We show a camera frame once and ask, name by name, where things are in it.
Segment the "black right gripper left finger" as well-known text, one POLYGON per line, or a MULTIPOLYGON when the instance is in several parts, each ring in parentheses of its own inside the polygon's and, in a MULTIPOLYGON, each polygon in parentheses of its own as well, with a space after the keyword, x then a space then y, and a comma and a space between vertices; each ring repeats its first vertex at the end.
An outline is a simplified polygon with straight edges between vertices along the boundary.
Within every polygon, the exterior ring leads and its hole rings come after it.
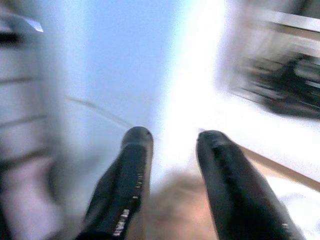
POLYGON ((147 240, 154 141, 143 126, 129 129, 119 154, 98 181, 75 240, 147 240))

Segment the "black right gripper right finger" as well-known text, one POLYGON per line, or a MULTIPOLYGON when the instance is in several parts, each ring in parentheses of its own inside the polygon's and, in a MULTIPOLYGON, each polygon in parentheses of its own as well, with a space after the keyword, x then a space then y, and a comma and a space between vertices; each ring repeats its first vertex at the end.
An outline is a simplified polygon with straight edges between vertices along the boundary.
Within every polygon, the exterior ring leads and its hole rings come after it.
POLYGON ((200 132, 196 154, 219 240, 306 240, 265 177, 224 133, 200 132))

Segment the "dark blurred object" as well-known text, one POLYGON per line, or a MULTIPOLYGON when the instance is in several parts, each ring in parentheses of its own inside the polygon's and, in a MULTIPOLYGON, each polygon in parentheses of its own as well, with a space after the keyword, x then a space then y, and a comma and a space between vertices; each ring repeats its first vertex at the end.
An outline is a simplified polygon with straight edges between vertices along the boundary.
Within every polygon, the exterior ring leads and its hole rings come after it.
POLYGON ((320 120, 320 57, 251 58, 236 72, 238 96, 277 115, 320 120))

